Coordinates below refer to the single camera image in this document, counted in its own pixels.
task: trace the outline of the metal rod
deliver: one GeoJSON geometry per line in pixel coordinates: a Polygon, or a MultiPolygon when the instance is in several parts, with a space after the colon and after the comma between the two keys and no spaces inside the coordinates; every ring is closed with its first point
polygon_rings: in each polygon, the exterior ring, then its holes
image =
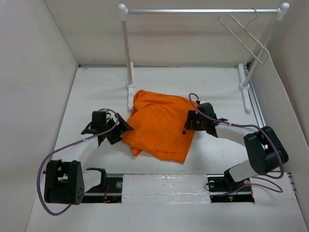
{"type": "Polygon", "coordinates": [[[133,82],[133,78],[132,78],[132,67],[131,67],[129,43],[127,40],[126,21],[121,21],[121,26],[122,26],[122,35],[124,38],[125,53],[126,53],[127,80],[128,80],[128,83],[130,84],[133,82]]]}
{"type": "Polygon", "coordinates": [[[91,192],[91,193],[85,193],[86,197],[91,197],[91,196],[112,196],[112,197],[121,197],[122,193],[120,192],[108,192],[108,193],[104,193],[104,192],[91,192]]]}
{"type": "Polygon", "coordinates": [[[123,178],[124,177],[124,174],[116,174],[116,173],[107,173],[106,175],[108,178],[116,178],[116,177],[123,178]]]}
{"type": "Polygon", "coordinates": [[[192,9],[192,10],[128,10],[128,15],[160,15],[160,14],[214,14],[214,15],[230,15],[230,14],[267,14],[275,15],[278,9],[192,9]]]}
{"type": "MultiPolygon", "coordinates": [[[[265,42],[264,42],[264,44],[263,44],[264,47],[267,47],[267,45],[268,45],[268,43],[269,43],[271,37],[273,36],[274,32],[275,32],[276,29],[277,29],[279,23],[280,23],[280,21],[278,21],[278,20],[275,20],[275,21],[274,21],[274,23],[273,23],[271,29],[269,30],[269,33],[268,33],[266,39],[265,39],[265,42]]],[[[262,59],[263,54],[264,54],[264,50],[261,49],[260,52],[259,52],[259,54],[257,55],[257,57],[258,57],[259,59],[262,59]]],[[[256,60],[254,60],[253,63],[250,65],[250,70],[249,70],[249,72],[248,72],[248,75],[246,76],[245,81],[242,83],[242,86],[243,86],[243,87],[246,87],[246,86],[249,84],[250,79],[252,78],[252,74],[254,73],[254,71],[255,71],[257,65],[258,65],[258,62],[257,62],[256,60]]]]}

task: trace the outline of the screw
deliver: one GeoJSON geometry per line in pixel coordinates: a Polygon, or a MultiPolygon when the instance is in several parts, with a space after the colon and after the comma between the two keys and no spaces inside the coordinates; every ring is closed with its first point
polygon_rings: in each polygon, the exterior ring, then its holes
{"type": "Polygon", "coordinates": [[[116,183],[116,188],[122,188],[122,182],[121,181],[118,181],[117,183],[116,183]]]}
{"type": "Polygon", "coordinates": [[[210,188],[213,188],[213,187],[214,187],[214,181],[211,180],[210,182],[208,182],[208,186],[209,186],[210,188]]]}
{"type": "Polygon", "coordinates": [[[250,181],[249,181],[249,180],[245,180],[243,183],[244,183],[245,185],[249,185],[249,184],[250,184],[250,181]]]}

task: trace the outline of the orange cloth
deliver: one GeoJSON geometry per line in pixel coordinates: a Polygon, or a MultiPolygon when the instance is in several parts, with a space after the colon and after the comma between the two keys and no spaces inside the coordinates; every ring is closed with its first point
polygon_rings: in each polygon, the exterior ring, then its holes
{"type": "Polygon", "coordinates": [[[188,110],[194,110],[186,98],[140,90],[134,97],[134,108],[122,141],[134,156],[146,151],[161,160],[184,163],[193,130],[184,128],[188,110]]]}

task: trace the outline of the table surface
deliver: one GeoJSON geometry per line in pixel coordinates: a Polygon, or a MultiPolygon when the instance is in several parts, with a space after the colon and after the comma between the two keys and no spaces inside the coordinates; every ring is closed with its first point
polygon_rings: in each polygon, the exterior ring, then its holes
{"type": "MultiPolygon", "coordinates": [[[[183,97],[194,92],[213,105],[218,117],[256,124],[254,113],[244,112],[236,68],[134,68],[134,74],[135,91],[144,89],[183,97]]],[[[79,68],[56,148],[78,140],[94,110],[111,108],[128,119],[125,83],[126,68],[79,68]]],[[[53,159],[60,158],[64,152],[55,154],[53,159]]],[[[222,174],[247,158],[245,147],[197,131],[183,165],[160,161],[144,152],[133,157],[127,145],[111,146],[107,141],[87,163],[105,168],[107,173],[222,174]]],[[[44,212],[36,197],[27,231],[307,231],[289,179],[285,176],[276,183],[284,193],[253,188],[255,204],[141,203],[137,199],[134,203],[73,206],[59,217],[44,212]]],[[[57,211],[63,206],[50,207],[57,211]]]]}

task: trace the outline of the wire hanger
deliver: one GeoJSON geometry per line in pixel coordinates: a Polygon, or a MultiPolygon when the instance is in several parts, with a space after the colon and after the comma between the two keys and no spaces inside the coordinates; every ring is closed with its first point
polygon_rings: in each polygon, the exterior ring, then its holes
{"type": "Polygon", "coordinates": [[[230,17],[232,18],[232,20],[236,23],[236,25],[238,25],[240,28],[242,28],[244,30],[244,32],[249,35],[249,37],[251,39],[253,39],[253,41],[262,49],[265,51],[266,53],[266,59],[264,61],[261,61],[254,53],[253,51],[250,50],[250,48],[247,47],[247,45],[244,44],[244,42],[222,21],[221,16],[218,17],[219,22],[235,37],[235,39],[251,54],[251,56],[257,60],[260,64],[265,64],[269,57],[270,57],[270,53],[268,51],[267,48],[265,48],[259,41],[257,38],[255,38],[248,30],[247,27],[248,25],[255,21],[257,19],[257,11],[256,9],[253,9],[255,11],[255,18],[250,20],[246,26],[242,25],[233,15],[230,15],[230,17]]]}
{"type": "Polygon", "coordinates": [[[255,21],[255,20],[257,19],[257,11],[256,11],[256,9],[254,9],[254,8],[250,8],[250,9],[255,11],[255,18],[254,18],[254,19],[251,19],[251,20],[247,23],[247,25],[245,26],[245,28],[247,28],[251,22],[253,22],[253,21],[255,21]]]}

